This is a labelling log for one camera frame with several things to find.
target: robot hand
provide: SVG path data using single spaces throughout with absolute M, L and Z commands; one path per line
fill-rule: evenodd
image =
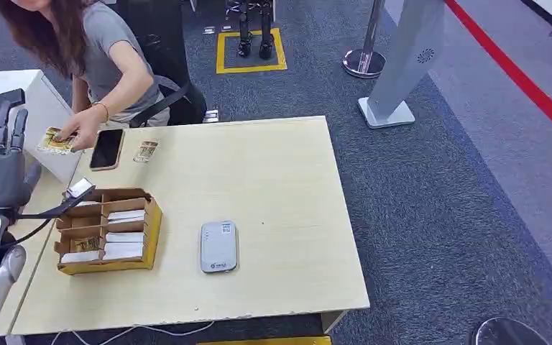
M 28 203 L 32 189 L 37 184 L 41 174 L 41 166 L 33 165 L 29 175 L 25 175 L 24 129 L 28 111 L 18 111 L 14 131 L 11 134 L 11 144 L 8 145 L 9 111 L 11 104 L 5 101 L 0 106 L 0 211 L 14 211 Z

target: table leg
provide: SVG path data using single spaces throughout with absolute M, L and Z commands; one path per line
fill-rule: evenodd
M 5 343 L 7 345 L 26 345 L 24 336 L 5 336 Z
M 323 332 L 325 334 L 331 332 L 331 329 L 348 313 L 347 310 L 330 311 L 321 313 L 321 321 L 323 321 Z

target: light wooden desk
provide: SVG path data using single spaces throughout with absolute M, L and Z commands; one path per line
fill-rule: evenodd
M 154 156 L 134 162 L 147 139 Z M 329 331 L 369 307 L 324 117 L 132 129 L 117 169 L 91 172 L 90 156 L 74 181 L 144 188 L 163 210 L 155 268 L 71 277 L 45 250 L 13 334 L 302 313 L 322 313 Z M 239 266 L 207 275 L 200 227 L 224 219 L 239 230 Z

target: gray t-shirt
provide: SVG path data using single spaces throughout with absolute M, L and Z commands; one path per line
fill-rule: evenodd
M 115 88 L 121 79 L 121 72 L 109 57 L 109 49 L 119 41 L 127 41 L 139 53 L 149 74 L 153 76 L 151 66 L 145 60 L 139 43 L 124 20 L 107 5 L 96 2 L 88 6 L 83 13 L 83 28 L 86 31 L 86 72 L 80 78 L 88 83 L 92 98 L 100 101 Z M 125 112 L 143 111 L 157 100 L 157 83 Z

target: woman's arm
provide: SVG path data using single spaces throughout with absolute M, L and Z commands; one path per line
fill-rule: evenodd
M 73 113 L 86 110 L 90 106 L 88 84 L 85 80 L 73 76 Z
M 95 104 L 73 115 L 58 135 L 59 139 L 66 139 L 79 129 L 74 150 L 92 147 L 100 123 L 107 121 L 109 115 L 122 112 L 136 103 L 154 82 L 143 59 L 127 41 L 114 43 L 109 48 L 109 57 L 121 71 L 121 79 L 115 88 L 100 100 L 102 105 Z
M 138 52 L 127 41 L 119 41 L 109 49 L 109 57 L 121 71 L 121 79 L 101 103 L 109 114 L 117 114 L 135 104 L 153 85 L 153 77 Z

